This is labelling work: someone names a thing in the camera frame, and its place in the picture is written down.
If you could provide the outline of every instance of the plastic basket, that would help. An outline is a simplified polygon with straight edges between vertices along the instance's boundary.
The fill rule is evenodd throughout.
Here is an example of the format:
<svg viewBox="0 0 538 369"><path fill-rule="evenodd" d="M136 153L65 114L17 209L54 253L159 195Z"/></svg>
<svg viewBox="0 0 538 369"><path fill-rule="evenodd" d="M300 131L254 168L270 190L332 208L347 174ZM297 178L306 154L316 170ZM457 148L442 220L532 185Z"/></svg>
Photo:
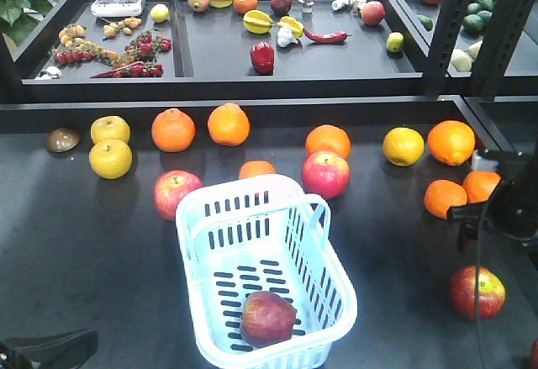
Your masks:
<svg viewBox="0 0 538 369"><path fill-rule="evenodd" d="M318 367L355 323L355 291L328 240L330 209L293 179L200 188L180 202L176 225L196 343L213 365ZM242 340L243 302L256 290L297 309L292 339L259 349Z"/></svg>

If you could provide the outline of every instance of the tangerine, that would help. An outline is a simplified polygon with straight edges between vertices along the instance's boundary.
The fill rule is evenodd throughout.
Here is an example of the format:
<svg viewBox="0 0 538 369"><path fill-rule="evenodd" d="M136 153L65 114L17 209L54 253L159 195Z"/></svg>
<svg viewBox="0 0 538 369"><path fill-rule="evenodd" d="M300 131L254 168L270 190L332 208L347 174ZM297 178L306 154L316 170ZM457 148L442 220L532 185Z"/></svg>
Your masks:
<svg viewBox="0 0 538 369"><path fill-rule="evenodd" d="M431 155L449 166L459 166L469 159L474 145L474 132L461 121L447 119L438 123L428 134Z"/></svg>
<svg viewBox="0 0 538 369"><path fill-rule="evenodd" d="M462 187L467 193L469 203L481 203L487 201L501 176L495 171L471 171L463 180Z"/></svg>
<svg viewBox="0 0 538 369"><path fill-rule="evenodd" d="M151 137L164 152L179 152L188 148L196 135L191 117L178 108L159 113L151 125Z"/></svg>
<svg viewBox="0 0 538 369"><path fill-rule="evenodd" d="M225 103L214 109L208 118L211 139L219 145L237 146L251 133L246 113L235 103Z"/></svg>
<svg viewBox="0 0 538 369"><path fill-rule="evenodd" d="M239 179L276 173L277 169L268 161L247 161L239 170Z"/></svg>
<svg viewBox="0 0 538 369"><path fill-rule="evenodd" d="M424 206L437 218L446 219L449 207L467 203L467 193L462 186L450 180L435 180L426 188Z"/></svg>
<svg viewBox="0 0 538 369"><path fill-rule="evenodd" d="M351 153L351 140L348 134L342 128L329 124L320 125L310 131L304 146L309 155L318 150L330 150L347 159Z"/></svg>

